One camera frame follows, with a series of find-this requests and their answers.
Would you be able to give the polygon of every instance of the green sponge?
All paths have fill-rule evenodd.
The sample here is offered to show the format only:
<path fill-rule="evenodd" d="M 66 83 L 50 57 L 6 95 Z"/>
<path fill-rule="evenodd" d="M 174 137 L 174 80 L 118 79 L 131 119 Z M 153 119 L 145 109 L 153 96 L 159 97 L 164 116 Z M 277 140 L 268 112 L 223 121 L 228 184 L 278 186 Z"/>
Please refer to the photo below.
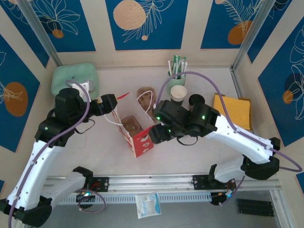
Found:
<path fill-rule="evenodd" d="M 66 81 L 75 80 L 78 83 L 93 82 L 93 90 L 89 93 L 91 99 L 99 95 L 99 77 L 93 63 L 80 63 L 68 66 L 59 66 L 53 73 L 52 94 L 56 96 L 63 88 L 67 88 Z"/>

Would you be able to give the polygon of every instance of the ventilation grille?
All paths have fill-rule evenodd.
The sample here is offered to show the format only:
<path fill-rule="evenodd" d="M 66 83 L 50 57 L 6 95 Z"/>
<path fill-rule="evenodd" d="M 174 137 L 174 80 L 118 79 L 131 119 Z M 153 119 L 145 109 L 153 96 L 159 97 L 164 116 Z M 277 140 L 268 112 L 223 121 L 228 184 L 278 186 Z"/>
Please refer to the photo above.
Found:
<path fill-rule="evenodd" d="M 105 194 L 105 202 L 107 204 L 122 204 L 122 203 L 135 203 L 135 194 Z M 209 192 L 200 193 L 160 193 L 160 203 L 182 203 L 182 202 L 211 202 L 211 194 Z M 88 202 L 81 204 L 101 204 L 103 201 L 100 197 L 92 199 Z M 60 205 L 75 205 L 76 195 L 71 195 L 65 198 Z"/>

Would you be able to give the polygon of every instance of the red and white box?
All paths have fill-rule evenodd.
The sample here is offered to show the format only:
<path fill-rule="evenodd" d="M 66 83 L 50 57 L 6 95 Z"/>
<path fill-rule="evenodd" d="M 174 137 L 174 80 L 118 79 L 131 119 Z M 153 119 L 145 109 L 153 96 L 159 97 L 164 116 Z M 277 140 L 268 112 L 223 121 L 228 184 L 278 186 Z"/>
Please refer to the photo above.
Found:
<path fill-rule="evenodd" d="M 143 110 L 132 93 L 127 93 L 117 98 L 117 100 L 118 104 L 112 111 L 115 121 L 121 124 L 121 120 L 124 118 L 134 116 L 140 126 L 143 128 L 142 132 L 134 137 L 131 137 L 129 132 L 123 126 L 117 126 L 135 157 L 139 157 L 153 148 L 153 143 L 149 137 L 149 130 L 154 126 L 154 121 Z"/>

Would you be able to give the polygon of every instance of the yellow sponge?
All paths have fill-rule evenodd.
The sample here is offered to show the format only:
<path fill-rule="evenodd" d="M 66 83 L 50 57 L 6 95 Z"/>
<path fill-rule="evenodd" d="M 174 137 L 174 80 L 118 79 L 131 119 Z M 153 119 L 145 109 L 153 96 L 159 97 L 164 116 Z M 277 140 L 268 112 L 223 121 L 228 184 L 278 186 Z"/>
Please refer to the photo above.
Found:
<path fill-rule="evenodd" d="M 225 106 L 232 122 L 246 130 L 250 130 L 250 101 L 238 100 L 223 96 Z M 219 95 L 215 94 L 213 107 L 226 116 Z"/>

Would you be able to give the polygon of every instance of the white wipe packet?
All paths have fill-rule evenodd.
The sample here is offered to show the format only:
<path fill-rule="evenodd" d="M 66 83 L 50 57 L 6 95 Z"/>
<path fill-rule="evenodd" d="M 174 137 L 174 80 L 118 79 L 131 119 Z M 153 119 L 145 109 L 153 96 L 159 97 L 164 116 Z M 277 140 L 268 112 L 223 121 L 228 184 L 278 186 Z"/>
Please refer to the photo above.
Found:
<path fill-rule="evenodd" d="M 158 193 L 135 196 L 138 219 L 161 215 Z"/>

